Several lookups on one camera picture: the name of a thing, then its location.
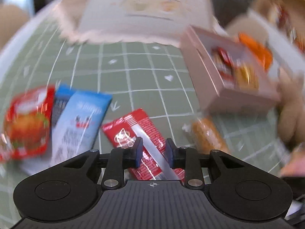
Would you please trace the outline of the red spicy snack packet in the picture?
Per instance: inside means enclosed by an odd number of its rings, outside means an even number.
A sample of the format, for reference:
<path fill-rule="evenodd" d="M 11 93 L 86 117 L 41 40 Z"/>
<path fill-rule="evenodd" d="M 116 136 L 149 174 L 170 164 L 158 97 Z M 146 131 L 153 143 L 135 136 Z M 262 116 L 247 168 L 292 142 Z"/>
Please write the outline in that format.
<path fill-rule="evenodd" d="M 132 147 L 137 137 L 143 140 L 143 156 L 130 172 L 138 180 L 184 180 L 183 169 L 171 169 L 165 158 L 165 139 L 146 112 L 137 109 L 102 126 L 113 147 Z"/>

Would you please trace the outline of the bread stick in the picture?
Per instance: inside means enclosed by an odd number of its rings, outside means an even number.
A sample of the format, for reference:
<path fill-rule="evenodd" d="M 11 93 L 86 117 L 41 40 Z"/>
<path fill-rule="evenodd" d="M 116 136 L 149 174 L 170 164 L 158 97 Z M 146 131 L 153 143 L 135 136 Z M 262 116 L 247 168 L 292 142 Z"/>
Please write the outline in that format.
<path fill-rule="evenodd" d="M 201 154 L 209 154 L 212 150 L 230 153 L 220 132 L 207 117 L 193 118 L 183 125 L 182 130 L 193 140 L 196 150 Z"/>

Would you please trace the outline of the red chicken snack pouch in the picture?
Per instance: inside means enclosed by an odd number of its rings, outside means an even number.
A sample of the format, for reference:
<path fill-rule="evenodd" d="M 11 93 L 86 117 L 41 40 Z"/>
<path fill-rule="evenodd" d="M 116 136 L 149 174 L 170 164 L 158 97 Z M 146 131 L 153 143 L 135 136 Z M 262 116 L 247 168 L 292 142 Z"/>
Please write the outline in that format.
<path fill-rule="evenodd" d="M 14 96 L 1 131 L 1 162 L 35 157 L 46 151 L 54 97 L 54 85 Z"/>

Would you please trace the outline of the light blue snack packet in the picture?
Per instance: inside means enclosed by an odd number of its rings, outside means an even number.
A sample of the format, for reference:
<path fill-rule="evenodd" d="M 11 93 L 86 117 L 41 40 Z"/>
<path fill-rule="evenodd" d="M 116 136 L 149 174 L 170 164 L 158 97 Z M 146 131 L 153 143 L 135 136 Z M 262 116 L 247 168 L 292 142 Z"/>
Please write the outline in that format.
<path fill-rule="evenodd" d="M 51 118 L 51 139 L 46 152 L 19 164 L 34 175 L 91 150 L 112 95 L 76 90 L 61 84 L 55 92 Z"/>

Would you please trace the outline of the pink cardboard box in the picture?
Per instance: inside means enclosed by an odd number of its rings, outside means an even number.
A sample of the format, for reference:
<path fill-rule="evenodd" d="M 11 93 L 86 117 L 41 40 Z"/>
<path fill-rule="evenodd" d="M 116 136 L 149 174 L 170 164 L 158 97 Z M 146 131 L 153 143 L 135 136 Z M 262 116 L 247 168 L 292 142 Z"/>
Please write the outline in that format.
<path fill-rule="evenodd" d="M 280 101 L 258 59 L 243 44 L 190 26 L 180 49 L 202 111 L 266 114 Z"/>

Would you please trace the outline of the green grid tablecloth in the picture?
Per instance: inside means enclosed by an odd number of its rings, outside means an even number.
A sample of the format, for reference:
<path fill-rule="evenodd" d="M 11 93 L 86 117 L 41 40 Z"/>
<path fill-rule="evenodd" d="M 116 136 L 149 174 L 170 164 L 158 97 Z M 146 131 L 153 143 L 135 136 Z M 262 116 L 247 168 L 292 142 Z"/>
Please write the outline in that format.
<path fill-rule="evenodd" d="M 14 95 L 46 84 L 110 93 L 112 103 L 104 123 L 142 108 L 164 138 L 177 146 L 193 146 L 183 131 L 199 111 L 197 96 L 179 49 L 160 44 L 116 43 L 70 46 L 59 39 L 57 25 L 46 20 L 18 34 L 17 43 L 1 52 L 1 123 Z M 267 117 L 215 115 L 231 153 L 277 175 L 275 115 Z M 1 228 L 11 228 L 19 214 L 12 192 L 26 177 L 17 163 L 4 165 L 1 176 Z"/>

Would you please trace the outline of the yellow wrapped pastry in box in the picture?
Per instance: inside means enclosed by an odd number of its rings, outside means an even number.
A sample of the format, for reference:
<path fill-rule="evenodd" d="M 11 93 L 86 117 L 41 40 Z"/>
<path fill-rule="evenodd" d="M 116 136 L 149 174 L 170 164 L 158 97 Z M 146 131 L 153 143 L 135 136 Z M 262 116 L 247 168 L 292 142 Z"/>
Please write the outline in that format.
<path fill-rule="evenodd" d="M 241 64 L 234 70 L 234 77 L 237 86 L 241 90 L 258 90 L 258 76 L 254 68 L 248 64 Z"/>

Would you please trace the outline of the red wrapped snack in box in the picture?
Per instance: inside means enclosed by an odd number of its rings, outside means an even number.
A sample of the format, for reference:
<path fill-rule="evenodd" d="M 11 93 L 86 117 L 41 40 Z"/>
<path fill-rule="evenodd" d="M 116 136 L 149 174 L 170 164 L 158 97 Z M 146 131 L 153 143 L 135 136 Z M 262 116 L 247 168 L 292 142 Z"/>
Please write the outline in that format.
<path fill-rule="evenodd" d="M 216 47 L 211 53 L 214 65 L 222 79 L 234 83 L 234 64 L 228 52 L 221 47 Z"/>

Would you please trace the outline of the orange snack bag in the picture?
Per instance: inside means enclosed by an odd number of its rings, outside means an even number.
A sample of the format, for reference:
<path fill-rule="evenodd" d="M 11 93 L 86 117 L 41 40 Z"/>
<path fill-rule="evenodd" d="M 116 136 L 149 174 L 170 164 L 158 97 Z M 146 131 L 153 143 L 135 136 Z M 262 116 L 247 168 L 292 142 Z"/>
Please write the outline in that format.
<path fill-rule="evenodd" d="M 238 33 L 238 40 L 256 56 L 264 71 L 268 72 L 273 62 L 270 49 L 245 33 Z"/>

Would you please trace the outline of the brown plush toy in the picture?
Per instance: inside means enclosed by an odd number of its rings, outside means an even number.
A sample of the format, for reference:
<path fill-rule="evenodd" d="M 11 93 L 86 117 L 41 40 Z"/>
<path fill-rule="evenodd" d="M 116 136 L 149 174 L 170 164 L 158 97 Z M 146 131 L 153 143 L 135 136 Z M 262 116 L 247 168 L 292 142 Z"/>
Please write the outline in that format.
<path fill-rule="evenodd" d="M 281 101 L 277 106 L 277 134 L 292 152 L 304 143 L 304 73 L 291 74 L 285 68 L 278 69 L 277 90 Z"/>

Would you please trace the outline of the white mesh food cover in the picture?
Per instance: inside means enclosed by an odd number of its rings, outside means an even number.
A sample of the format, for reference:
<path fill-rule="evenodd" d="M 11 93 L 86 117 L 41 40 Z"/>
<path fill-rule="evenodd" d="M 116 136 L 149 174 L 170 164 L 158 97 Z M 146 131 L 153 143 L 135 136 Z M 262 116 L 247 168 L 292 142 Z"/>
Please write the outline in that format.
<path fill-rule="evenodd" d="M 213 29 L 210 0 L 61 0 L 54 9 L 70 43 L 159 43 L 178 46 L 190 26 Z"/>

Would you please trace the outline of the beige dining chair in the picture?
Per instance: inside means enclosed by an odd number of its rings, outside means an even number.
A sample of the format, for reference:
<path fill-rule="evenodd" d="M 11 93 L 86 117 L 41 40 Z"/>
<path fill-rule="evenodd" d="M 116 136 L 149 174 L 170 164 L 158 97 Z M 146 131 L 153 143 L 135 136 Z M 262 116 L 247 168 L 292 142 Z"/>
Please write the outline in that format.
<path fill-rule="evenodd" d="M 29 21 L 28 13 L 14 4 L 1 4 L 0 48 L 1 50 L 16 32 Z"/>

